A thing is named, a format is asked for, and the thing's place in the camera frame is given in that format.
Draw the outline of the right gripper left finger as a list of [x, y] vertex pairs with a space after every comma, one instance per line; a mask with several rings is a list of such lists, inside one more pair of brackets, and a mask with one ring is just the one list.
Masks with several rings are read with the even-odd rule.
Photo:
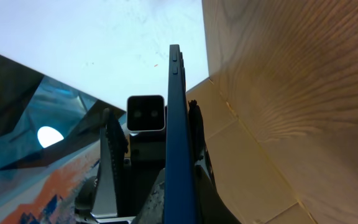
[[165, 203], [165, 168], [163, 168], [138, 215], [131, 224], [163, 224]]

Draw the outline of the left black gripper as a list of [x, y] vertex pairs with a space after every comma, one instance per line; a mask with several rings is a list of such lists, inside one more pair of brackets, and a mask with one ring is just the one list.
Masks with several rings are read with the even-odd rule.
[[[200, 106], [196, 100], [189, 101], [188, 105], [195, 165], [201, 166], [216, 188]], [[91, 214], [95, 219], [116, 218], [123, 209], [124, 216], [135, 217], [147, 201], [160, 171], [165, 168], [166, 129], [131, 131], [123, 124], [123, 131], [115, 114], [108, 108], [103, 110], [101, 118], [98, 181]], [[127, 152], [129, 157], [124, 162]]]

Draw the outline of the blue Samsung Galaxy smartphone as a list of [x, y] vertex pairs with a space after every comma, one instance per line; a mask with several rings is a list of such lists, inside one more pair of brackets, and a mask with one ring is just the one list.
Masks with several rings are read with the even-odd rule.
[[169, 53], [164, 222], [192, 224], [199, 222], [199, 212], [183, 56], [178, 44], [171, 45]]

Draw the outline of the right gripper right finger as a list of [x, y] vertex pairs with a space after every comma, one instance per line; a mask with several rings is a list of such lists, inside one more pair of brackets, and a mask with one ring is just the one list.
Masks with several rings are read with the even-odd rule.
[[240, 224], [200, 165], [195, 166], [195, 180], [202, 224]]

